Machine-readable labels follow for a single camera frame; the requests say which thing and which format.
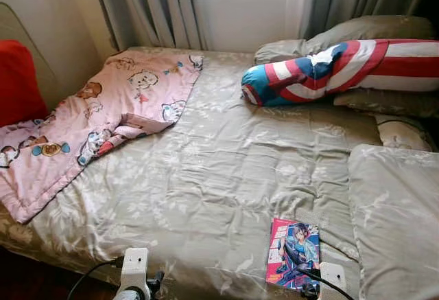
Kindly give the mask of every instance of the bedsheet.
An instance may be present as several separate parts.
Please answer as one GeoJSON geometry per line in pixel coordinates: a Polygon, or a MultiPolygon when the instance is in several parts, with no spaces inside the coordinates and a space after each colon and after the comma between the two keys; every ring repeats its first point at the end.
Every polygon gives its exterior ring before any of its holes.
{"type": "Polygon", "coordinates": [[[79,272],[146,246],[150,273],[165,272],[163,299],[294,299],[265,283],[265,263],[271,219],[296,219],[318,224],[322,260],[345,267],[357,297],[347,160],[357,144],[380,144],[374,119],[248,104],[240,80],[252,54],[191,53],[204,66],[179,122],[90,163],[27,225],[0,208],[0,244],[79,272]]]}

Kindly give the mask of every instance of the wrinkled fabric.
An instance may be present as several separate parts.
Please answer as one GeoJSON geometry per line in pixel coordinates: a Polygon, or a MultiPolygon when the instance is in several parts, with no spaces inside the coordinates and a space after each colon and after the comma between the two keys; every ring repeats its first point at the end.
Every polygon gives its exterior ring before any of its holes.
{"type": "Polygon", "coordinates": [[[439,154],[358,146],[349,158],[360,299],[420,297],[439,281],[439,154]]]}
{"type": "Polygon", "coordinates": [[[201,67],[200,56],[125,51],[46,120],[0,128],[0,199],[12,217],[27,222],[92,159],[177,122],[201,67]]]}
{"type": "MultiPolygon", "coordinates": [[[[190,52],[201,53],[174,127],[90,163],[26,226],[1,209],[0,244],[80,272],[148,247],[148,275],[165,272],[164,299],[294,299],[265,274],[271,219],[299,220],[319,226],[322,261],[343,265],[357,295],[347,160],[357,144],[380,144],[375,120],[333,106],[247,104],[240,78],[252,55],[190,52]]],[[[117,284],[120,270],[94,276],[117,284]]]]}

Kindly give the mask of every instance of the book cover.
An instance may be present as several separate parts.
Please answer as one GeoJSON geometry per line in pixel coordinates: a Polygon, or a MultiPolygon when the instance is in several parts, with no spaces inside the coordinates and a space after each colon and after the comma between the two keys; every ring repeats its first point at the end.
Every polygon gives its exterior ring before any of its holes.
{"type": "Polygon", "coordinates": [[[273,219],[268,251],[267,281],[301,290],[314,281],[297,270],[320,269],[318,227],[298,221],[273,219]]]}

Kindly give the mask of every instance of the anime character illustration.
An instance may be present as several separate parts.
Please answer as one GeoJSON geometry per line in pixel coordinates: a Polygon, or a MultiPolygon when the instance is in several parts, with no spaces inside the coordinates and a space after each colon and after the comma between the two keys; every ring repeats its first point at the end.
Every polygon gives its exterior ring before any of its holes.
{"type": "Polygon", "coordinates": [[[11,162],[20,155],[20,149],[4,146],[0,150],[0,168],[9,168],[11,162]]]}
{"type": "Polygon", "coordinates": [[[185,109],[186,102],[185,101],[175,101],[171,104],[162,104],[162,114],[163,120],[165,122],[177,122],[178,118],[180,118],[183,109],[185,109]]]}
{"type": "Polygon", "coordinates": [[[289,283],[297,284],[295,279],[304,277],[297,268],[320,269],[318,251],[309,236],[310,232],[303,223],[289,225],[286,237],[282,237],[278,242],[278,254],[282,257],[282,263],[276,269],[276,273],[283,276],[277,284],[283,286],[289,283]]]}
{"type": "Polygon", "coordinates": [[[81,166],[87,165],[93,157],[96,157],[99,149],[110,138],[111,131],[108,129],[101,132],[90,132],[87,136],[87,140],[80,149],[78,164],[81,166]]]}
{"type": "Polygon", "coordinates": [[[87,103],[85,110],[85,118],[90,118],[93,113],[102,110],[102,103],[97,99],[102,93],[102,85],[98,82],[88,82],[83,89],[76,93],[76,96],[83,99],[87,103]]]}
{"type": "Polygon", "coordinates": [[[134,98],[139,99],[139,102],[142,103],[149,101],[144,93],[148,91],[151,86],[157,84],[158,77],[152,72],[142,70],[129,77],[128,82],[137,92],[134,98]]]}
{"type": "Polygon", "coordinates": [[[183,64],[178,61],[177,65],[175,67],[169,68],[168,70],[164,70],[164,74],[167,75],[168,73],[180,73],[180,68],[183,66],[183,64]]]}

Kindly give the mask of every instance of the pillow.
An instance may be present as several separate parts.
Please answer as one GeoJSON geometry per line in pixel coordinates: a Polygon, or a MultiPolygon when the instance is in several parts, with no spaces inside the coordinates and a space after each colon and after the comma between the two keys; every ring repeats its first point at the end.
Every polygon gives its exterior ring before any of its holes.
{"type": "Polygon", "coordinates": [[[437,151],[432,138],[416,120],[390,115],[375,115],[379,137],[389,148],[437,151]]]}
{"type": "Polygon", "coordinates": [[[307,55],[305,39],[275,41],[260,46],[254,55],[256,65],[280,62],[307,55]]]}
{"type": "Polygon", "coordinates": [[[338,43],[320,53],[256,65],[242,78],[259,106],[310,102],[352,88],[439,91],[439,41],[372,39],[338,43]]]}
{"type": "Polygon", "coordinates": [[[377,89],[351,89],[338,94],[335,106],[348,106],[363,111],[421,118],[439,117],[437,93],[408,93],[377,89]]]}
{"type": "Polygon", "coordinates": [[[436,31],[423,17],[381,15],[352,19],[309,39],[277,41],[261,46],[254,55],[254,62],[261,65],[315,54],[336,43],[355,39],[435,39],[436,31]]]}
{"type": "Polygon", "coordinates": [[[0,41],[0,127],[47,115],[29,50],[18,41],[0,41]]]}
{"type": "Polygon", "coordinates": [[[348,168],[357,296],[434,300],[427,294],[439,281],[439,154],[360,145],[348,168]]]}

